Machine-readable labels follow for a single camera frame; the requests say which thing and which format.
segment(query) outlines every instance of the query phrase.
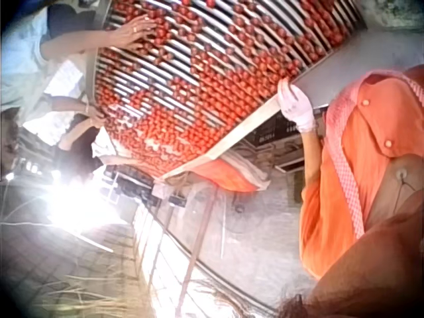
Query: red tomato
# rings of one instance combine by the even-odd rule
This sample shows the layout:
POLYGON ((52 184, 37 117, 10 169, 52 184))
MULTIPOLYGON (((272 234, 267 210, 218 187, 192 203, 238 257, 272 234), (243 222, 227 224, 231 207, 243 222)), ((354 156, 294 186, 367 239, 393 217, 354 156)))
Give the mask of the red tomato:
POLYGON ((215 0, 206 0, 206 6, 208 8, 215 8, 215 0))

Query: shirt pocket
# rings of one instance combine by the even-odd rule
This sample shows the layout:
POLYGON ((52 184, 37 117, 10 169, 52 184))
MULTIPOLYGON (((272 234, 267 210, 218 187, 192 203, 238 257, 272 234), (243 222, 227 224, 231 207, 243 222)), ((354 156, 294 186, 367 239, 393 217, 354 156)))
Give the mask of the shirt pocket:
POLYGON ((406 82, 388 78, 369 85, 358 108, 383 155, 424 156, 423 106, 406 82))

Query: white glove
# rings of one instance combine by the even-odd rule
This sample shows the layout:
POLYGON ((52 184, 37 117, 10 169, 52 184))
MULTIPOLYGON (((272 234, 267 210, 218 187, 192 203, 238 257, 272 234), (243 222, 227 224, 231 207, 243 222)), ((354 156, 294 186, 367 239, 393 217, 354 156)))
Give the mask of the white glove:
POLYGON ((278 83, 277 101, 281 112, 289 121, 293 121, 300 133, 315 129, 316 123, 309 98, 300 88, 289 84, 288 78, 278 83))

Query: white shirt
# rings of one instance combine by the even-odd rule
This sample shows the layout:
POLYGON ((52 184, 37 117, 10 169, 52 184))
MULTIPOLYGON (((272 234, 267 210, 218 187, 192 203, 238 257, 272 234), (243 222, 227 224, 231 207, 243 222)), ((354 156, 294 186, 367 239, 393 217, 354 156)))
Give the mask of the white shirt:
POLYGON ((1 111, 19 107, 20 126, 52 110, 43 93, 63 61, 42 57, 44 38, 49 39, 47 8, 14 24, 1 39, 1 111))

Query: pink strap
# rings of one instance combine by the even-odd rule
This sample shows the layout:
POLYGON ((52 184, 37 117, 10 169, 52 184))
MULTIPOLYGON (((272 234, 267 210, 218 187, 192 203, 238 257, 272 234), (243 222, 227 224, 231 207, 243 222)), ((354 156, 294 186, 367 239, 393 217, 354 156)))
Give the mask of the pink strap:
POLYGON ((355 237, 359 239, 364 234, 364 220, 362 219, 362 208, 359 200, 359 189, 354 175, 347 162, 342 149, 342 136, 350 114, 355 108, 358 100, 358 92, 362 83, 370 75, 390 76, 406 81, 419 102, 424 107, 424 90, 415 81, 412 81, 402 73, 386 70, 369 72, 357 82, 350 84, 341 91, 339 96, 333 100, 327 110, 325 143, 333 160, 337 176, 343 189, 344 197, 352 217, 355 237))

